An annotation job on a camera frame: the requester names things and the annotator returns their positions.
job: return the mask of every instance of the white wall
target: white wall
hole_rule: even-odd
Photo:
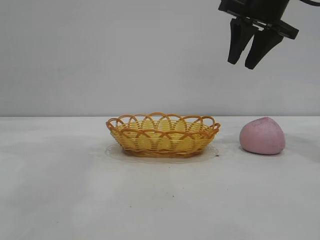
[[[320,115],[320,7],[254,70],[219,0],[0,0],[0,116]]]

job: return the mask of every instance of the wicker basket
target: wicker basket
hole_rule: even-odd
[[[127,154],[152,158],[195,156],[215,138],[220,128],[211,116],[182,117],[161,112],[123,115],[105,124]]]

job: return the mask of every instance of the table surface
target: table surface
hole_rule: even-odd
[[[0,118],[0,239],[319,240],[320,117],[273,117],[276,156],[240,148],[257,118],[176,160],[124,155],[109,117]]]

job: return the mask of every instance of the pink ball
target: pink ball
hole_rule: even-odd
[[[286,146],[285,134],[270,117],[249,122],[240,133],[240,144],[248,152],[275,155]]]

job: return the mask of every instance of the basket base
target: basket base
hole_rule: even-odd
[[[123,150],[125,154],[139,158],[166,158],[166,159],[187,159],[201,154],[203,151],[184,153],[184,152],[150,152],[150,151],[131,151]]]

